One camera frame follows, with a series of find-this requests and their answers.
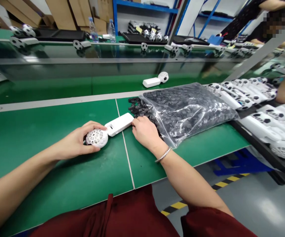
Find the wrist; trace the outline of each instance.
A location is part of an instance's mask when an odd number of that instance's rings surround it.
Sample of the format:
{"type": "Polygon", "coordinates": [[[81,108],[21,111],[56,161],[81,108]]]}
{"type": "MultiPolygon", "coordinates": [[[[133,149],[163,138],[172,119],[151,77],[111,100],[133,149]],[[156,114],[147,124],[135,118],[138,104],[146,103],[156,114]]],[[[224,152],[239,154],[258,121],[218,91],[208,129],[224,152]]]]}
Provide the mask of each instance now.
{"type": "Polygon", "coordinates": [[[169,146],[159,138],[159,140],[153,142],[153,146],[149,150],[156,159],[159,159],[168,150],[168,148],[169,146]]]}

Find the green work surface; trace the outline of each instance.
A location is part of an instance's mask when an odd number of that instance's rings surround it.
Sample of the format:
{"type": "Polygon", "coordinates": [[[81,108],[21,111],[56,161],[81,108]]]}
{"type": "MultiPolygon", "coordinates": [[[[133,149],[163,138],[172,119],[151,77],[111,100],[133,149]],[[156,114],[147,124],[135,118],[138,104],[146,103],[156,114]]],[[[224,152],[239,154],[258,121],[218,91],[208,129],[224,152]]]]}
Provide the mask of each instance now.
{"type": "MultiPolygon", "coordinates": [[[[0,29],[0,39],[10,39],[10,37],[13,35],[11,30],[4,30],[0,29]]],[[[122,41],[125,40],[123,36],[116,36],[116,41],[122,41]]]]}
{"type": "MultiPolygon", "coordinates": [[[[128,113],[131,104],[128,98],[122,98],[117,99],[117,105],[122,115],[128,113]]],[[[165,178],[162,166],[155,164],[153,154],[135,139],[132,130],[126,129],[124,136],[135,188],[165,178]]],[[[248,145],[231,125],[225,123],[187,138],[174,151],[190,165],[198,166],[248,145]]]]}
{"type": "MultiPolygon", "coordinates": [[[[0,177],[87,121],[105,124],[117,117],[114,99],[0,112],[0,177]]],[[[132,189],[123,136],[111,137],[100,152],[59,163],[4,224],[0,236],[132,189]]]]}

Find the red clothing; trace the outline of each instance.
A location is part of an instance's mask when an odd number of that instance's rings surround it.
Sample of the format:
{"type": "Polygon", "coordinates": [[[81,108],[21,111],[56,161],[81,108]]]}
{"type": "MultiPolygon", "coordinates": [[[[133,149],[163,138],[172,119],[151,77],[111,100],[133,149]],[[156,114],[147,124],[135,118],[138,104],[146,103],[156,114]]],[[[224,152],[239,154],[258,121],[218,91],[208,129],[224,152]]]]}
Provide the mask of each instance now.
{"type": "MultiPolygon", "coordinates": [[[[181,217],[185,237],[256,237],[235,218],[214,208],[190,208],[181,217]]],[[[179,237],[152,196],[152,186],[125,193],[82,210],[58,215],[38,227],[36,236],[179,237]]]]}

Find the finger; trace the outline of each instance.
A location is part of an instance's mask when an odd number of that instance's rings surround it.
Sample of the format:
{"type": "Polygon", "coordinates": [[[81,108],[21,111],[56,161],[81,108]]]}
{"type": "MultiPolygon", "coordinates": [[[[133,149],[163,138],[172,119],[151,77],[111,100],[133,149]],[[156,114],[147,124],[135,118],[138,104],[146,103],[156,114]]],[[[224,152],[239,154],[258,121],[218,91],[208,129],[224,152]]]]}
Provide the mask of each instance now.
{"type": "Polygon", "coordinates": [[[82,154],[90,154],[90,153],[94,153],[94,152],[98,152],[99,150],[101,150],[99,147],[97,146],[93,146],[93,145],[83,145],[82,147],[82,154]]]}
{"type": "Polygon", "coordinates": [[[87,126],[87,125],[90,125],[91,123],[101,125],[101,124],[98,123],[98,122],[95,122],[95,121],[91,121],[91,120],[90,120],[89,122],[85,123],[82,127],[87,126]]]}
{"type": "Polygon", "coordinates": [[[134,118],[134,120],[132,121],[132,125],[137,126],[138,123],[139,123],[139,120],[134,118]]]}
{"type": "Polygon", "coordinates": [[[142,117],[137,117],[137,119],[138,119],[140,122],[144,121],[144,119],[143,119],[142,117]]]}
{"type": "Polygon", "coordinates": [[[134,134],[134,137],[136,137],[136,135],[137,135],[136,127],[133,127],[133,134],[134,134]]]}
{"type": "Polygon", "coordinates": [[[148,117],[147,116],[143,116],[142,117],[145,121],[149,121],[148,117]]]}
{"type": "Polygon", "coordinates": [[[88,132],[93,131],[94,129],[102,129],[102,130],[106,130],[107,128],[104,127],[103,125],[100,124],[90,124],[84,127],[81,127],[81,131],[83,135],[86,135],[88,132]]]}

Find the silver bracelet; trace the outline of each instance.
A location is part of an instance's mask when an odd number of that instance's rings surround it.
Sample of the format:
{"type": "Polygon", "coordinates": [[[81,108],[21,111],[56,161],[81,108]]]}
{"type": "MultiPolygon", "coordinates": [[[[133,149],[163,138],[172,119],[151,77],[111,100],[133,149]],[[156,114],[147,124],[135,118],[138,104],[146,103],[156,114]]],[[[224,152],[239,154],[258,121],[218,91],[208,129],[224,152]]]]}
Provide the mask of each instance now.
{"type": "Polygon", "coordinates": [[[172,147],[169,147],[168,150],[158,159],[158,160],[155,160],[155,163],[158,163],[160,162],[163,158],[166,157],[166,155],[169,153],[169,151],[172,149],[172,147]]]}

